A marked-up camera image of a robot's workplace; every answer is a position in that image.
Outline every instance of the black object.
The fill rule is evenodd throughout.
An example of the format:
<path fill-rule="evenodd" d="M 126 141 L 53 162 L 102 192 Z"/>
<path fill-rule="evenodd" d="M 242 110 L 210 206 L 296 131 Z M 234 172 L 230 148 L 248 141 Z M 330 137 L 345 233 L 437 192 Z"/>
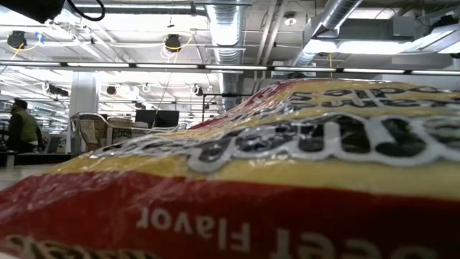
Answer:
<path fill-rule="evenodd" d="M 85 13 L 83 13 L 82 11 L 80 11 L 76 6 L 75 4 L 73 4 L 72 0 L 67 0 L 67 2 L 69 3 L 70 5 L 70 8 L 72 8 L 73 11 L 75 11 L 77 14 L 79 14 L 81 17 L 89 20 L 89 21 L 92 21 L 92 22 L 99 22 L 101 21 L 105 16 L 106 16 L 106 7 L 104 6 L 104 4 L 102 4 L 101 0 L 96 0 L 96 2 L 98 2 L 99 6 L 101 7 L 101 15 L 99 17 L 89 17 L 88 15 L 86 15 Z"/>
<path fill-rule="evenodd" d="M 165 42 L 166 49 L 171 53 L 180 51 L 179 35 L 168 35 Z"/>
<path fill-rule="evenodd" d="M 134 106 L 138 109 L 146 109 L 147 107 L 144 104 L 137 102 Z"/>
<path fill-rule="evenodd" d="M 63 9 L 64 0 L 0 0 L 0 5 L 37 22 L 54 19 Z"/>
<path fill-rule="evenodd" d="M 442 27 L 442 26 L 447 26 L 447 25 L 452 25 L 452 24 L 457 24 L 459 23 L 458 19 L 455 19 L 451 15 L 446 15 L 441 17 L 437 22 L 433 23 L 430 28 L 430 33 L 437 27 Z"/>
<path fill-rule="evenodd" d="M 6 158 L 8 155 L 15 154 L 15 165 L 46 165 L 63 163 L 69 161 L 72 157 L 68 154 L 17 154 L 11 152 L 0 152 L 0 167 L 6 166 Z"/>
<path fill-rule="evenodd" d="M 152 128 L 152 125 L 175 127 L 179 124 L 179 111 L 136 110 L 136 122 L 148 123 L 149 128 Z"/>
<path fill-rule="evenodd" d="M 116 94 L 116 88 L 115 88 L 115 86 L 109 86 L 109 87 L 107 87 L 107 93 L 110 94 L 110 95 Z"/>
<path fill-rule="evenodd" d="M 63 96 L 63 97 L 69 97 L 69 92 L 62 89 L 62 88 L 59 88 L 55 85 L 52 85 L 50 84 L 49 85 L 49 88 L 48 88 L 48 92 L 50 94 L 55 94 L 55 95 L 58 95 L 58 96 Z"/>
<path fill-rule="evenodd" d="M 25 35 L 26 33 L 23 31 L 13 31 L 13 33 L 8 36 L 6 43 L 8 43 L 8 45 L 12 48 L 23 49 L 27 46 Z"/>

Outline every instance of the red and yellow bag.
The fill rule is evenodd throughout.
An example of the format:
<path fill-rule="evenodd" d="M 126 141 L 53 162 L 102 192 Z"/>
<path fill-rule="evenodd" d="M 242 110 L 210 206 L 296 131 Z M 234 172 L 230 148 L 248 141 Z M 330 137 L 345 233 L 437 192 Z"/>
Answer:
<path fill-rule="evenodd" d="M 460 93 L 292 80 L 0 193 L 24 259 L 460 258 Z"/>

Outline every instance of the pipe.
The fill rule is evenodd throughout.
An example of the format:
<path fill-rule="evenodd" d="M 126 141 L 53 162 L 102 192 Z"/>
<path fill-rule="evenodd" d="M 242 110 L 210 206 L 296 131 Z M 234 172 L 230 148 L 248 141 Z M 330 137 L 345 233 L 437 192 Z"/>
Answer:
<path fill-rule="evenodd" d="M 101 12 L 98 4 L 76 4 L 84 13 Z M 190 4 L 105 4 L 107 14 L 184 14 L 207 16 L 204 5 Z"/>
<path fill-rule="evenodd" d="M 268 31 L 270 30 L 270 25 L 272 24 L 273 14 L 275 13 L 277 0 L 270 0 L 270 7 L 268 8 L 267 21 L 265 22 L 264 31 L 262 33 L 262 38 L 260 39 L 259 50 L 257 51 L 257 57 L 254 62 L 255 65 L 259 65 L 260 58 L 264 52 L 265 43 L 268 37 Z"/>
<path fill-rule="evenodd" d="M 326 3 L 324 12 L 319 14 L 317 18 L 313 18 L 312 21 L 309 21 L 307 24 L 304 39 L 305 46 L 295 58 L 293 58 L 289 65 L 298 67 L 309 65 L 317 54 L 308 46 L 311 38 L 328 30 L 338 29 L 362 1 L 363 0 L 329 0 Z"/>
<path fill-rule="evenodd" d="M 321 24 L 329 30 L 338 29 L 363 0 L 329 0 L 322 13 Z"/>
<path fill-rule="evenodd" d="M 275 43 L 275 39 L 278 34 L 278 30 L 280 28 L 281 20 L 285 15 L 285 10 L 286 10 L 286 6 L 288 5 L 288 2 L 289 0 L 282 0 L 281 2 L 280 10 L 278 11 L 278 16 L 275 21 L 275 26 L 273 27 L 272 33 L 270 33 L 270 40 L 268 42 L 267 51 L 265 52 L 265 56 L 262 61 L 262 65 L 266 65 L 268 58 L 270 57 L 270 53 L 272 52 L 272 48 L 273 48 L 273 43 Z"/>
<path fill-rule="evenodd" d="M 242 6 L 210 5 L 206 6 L 213 44 L 223 47 L 238 47 L 242 43 L 243 11 Z M 239 65 L 242 63 L 241 50 L 215 49 L 214 57 L 218 64 Z M 221 93 L 236 93 L 239 75 L 220 73 L 218 75 Z M 225 110 L 234 104 L 223 98 Z"/>
<path fill-rule="evenodd" d="M 397 13 L 397 15 L 403 16 L 404 14 L 407 14 L 408 11 L 410 11 L 413 8 L 415 8 L 417 5 L 419 5 L 421 3 L 422 3 L 422 0 L 415 0 L 415 1 L 411 2 L 411 3 L 409 3 L 405 8 L 400 9 L 399 12 Z"/>

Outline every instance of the exposed ceiling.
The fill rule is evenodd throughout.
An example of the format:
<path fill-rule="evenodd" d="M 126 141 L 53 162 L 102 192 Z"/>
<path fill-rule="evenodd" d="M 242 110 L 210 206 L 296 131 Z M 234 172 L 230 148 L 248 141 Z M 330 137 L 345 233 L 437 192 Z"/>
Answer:
<path fill-rule="evenodd" d="M 128 4 L 187 4 L 186 1 L 104 1 L 105 5 Z M 95 4 L 94 1 L 75 1 L 77 4 Z M 281 23 L 275 38 L 269 63 L 272 61 L 291 60 L 303 47 L 303 31 L 309 18 L 320 14 L 326 1 L 289 1 L 287 12 L 294 12 L 296 23 L 287 26 Z M 386 1 L 364 0 L 356 9 L 350 19 L 391 19 L 398 12 L 404 12 L 406 17 L 427 15 L 458 6 L 460 1 L 432 0 L 432 1 Z M 254 64 L 262 28 L 266 21 L 270 1 L 256 0 L 244 10 L 244 40 L 242 48 L 243 64 Z M 134 13 L 108 13 L 100 22 L 81 20 L 76 16 L 59 16 L 54 24 L 39 24 L 7 9 L 0 9 L 0 60 L 10 60 L 15 54 L 6 39 L 13 30 L 26 32 L 28 47 L 37 42 L 36 32 L 43 36 L 43 43 L 30 51 L 20 51 L 15 60 L 48 60 L 48 61 L 98 61 L 98 62 L 130 62 L 130 63 L 215 63 L 213 41 L 209 32 L 208 18 L 204 16 L 169 15 L 165 14 L 134 14 Z M 427 24 L 415 25 L 416 29 L 427 31 Z M 171 34 L 180 35 L 183 45 L 179 54 L 174 57 L 162 57 L 163 41 Z M 331 53 L 330 55 L 317 55 L 313 62 L 317 66 L 358 67 L 358 68 L 445 68 L 451 65 L 449 55 L 359 55 Z M 97 72 L 101 81 L 101 99 L 122 100 L 123 96 L 109 96 L 106 94 L 107 86 L 139 87 L 146 83 L 149 91 L 139 91 L 140 96 L 147 100 L 160 100 L 164 87 L 165 103 L 171 101 L 188 102 L 189 104 L 162 105 L 161 109 L 178 109 L 184 113 L 190 124 L 201 120 L 201 97 L 192 94 L 190 87 L 202 86 L 205 93 L 219 91 L 219 77 L 217 73 L 162 73 L 162 72 Z M 28 99 L 52 99 L 43 89 L 43 82 L 47 81 L 56 86 L 70 91 L 72 84 L 72 71 L 43 71 L 26 68 L 8 67 L 0 75 L 0 98 L 7 99 L 18 96 Z M 243 87 L 241 92 L 250 93 L 251 84 Z M 48 101 L 37 102 L 50 109 L 66 112 L 64 102 Z M 221 106 L 213 105 L 208 115 L 221 112 Z M 105 103 L 100 105 L 100 110 L 110 114 L 127 114 L 135 110 L 134 104 Z M 188 113 L 194 113 L 190 119 Z"/>

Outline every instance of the person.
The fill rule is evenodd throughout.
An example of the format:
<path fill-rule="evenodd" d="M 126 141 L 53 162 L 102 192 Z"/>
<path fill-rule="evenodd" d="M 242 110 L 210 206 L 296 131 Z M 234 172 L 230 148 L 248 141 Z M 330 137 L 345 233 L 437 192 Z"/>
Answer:
<path fill-rule="evenodd" d="M 27 102 L 15 99 L 9 120 L 8 150 L 31 153 L 42 142 L 42 133 L 35 118 L 27 113 Z"/>

